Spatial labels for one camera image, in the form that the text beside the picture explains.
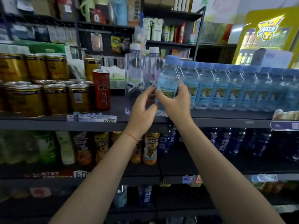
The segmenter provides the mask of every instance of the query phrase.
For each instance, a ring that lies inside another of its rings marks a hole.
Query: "right hand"
[[[178,85],[178,95],[175,98],[169,98],[165,96],[161,90],[156,90],[156,98],[164,106],[168,117],[172,122],[178,126],[180,123],[189,121],[190,114],[190,95],[187,86],[182,81]]]

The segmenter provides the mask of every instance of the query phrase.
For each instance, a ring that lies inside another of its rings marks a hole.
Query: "hand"
[[[154,121],[158,106],[152,104],[145,110],[145,105],[148,104],[150,102],[149,99],[154,96],[154,94],[151,93],[154,92],[155,89],[156,87],[149,87],[143,91],[143,93],[137,97],[132,107],[130,120],[125,132],[134,136],[136,140],[139,140],[148,131]]]
[[[165,96],[161,90],[156,90],[156,98],[164,106],[168,117],[178,126],[181,123],[189,121],[190,114],[190,95],[187,86],[182,81],[178,85],[178,95],[175,98]]]

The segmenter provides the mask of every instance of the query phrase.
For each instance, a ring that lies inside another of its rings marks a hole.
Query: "white bottle cap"
[[[159,47],[150,47],[149,53],[159,53]]]
[[[140,44],[138,43],[131,43],[130,50],[139,50],[140,51]]]

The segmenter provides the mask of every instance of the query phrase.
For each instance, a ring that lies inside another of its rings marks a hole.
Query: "left hand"
[[[135,104],[132,107],[130,119],[125,132],[132,135],[139,140],[151,127],[154,117],[156,115],[158,106],[152,104],[147,110],[145,105],[149,97],[154,96],[151,94],[157,87],[149,87],[142,94],[137,97]]]

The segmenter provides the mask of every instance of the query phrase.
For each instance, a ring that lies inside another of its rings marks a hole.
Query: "forearm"
[[[192,119],[177,127],[226,223],[284,223],[264,196],[212,145]]]
[[[103,223],[135,145],[122,134],[50,223]]]

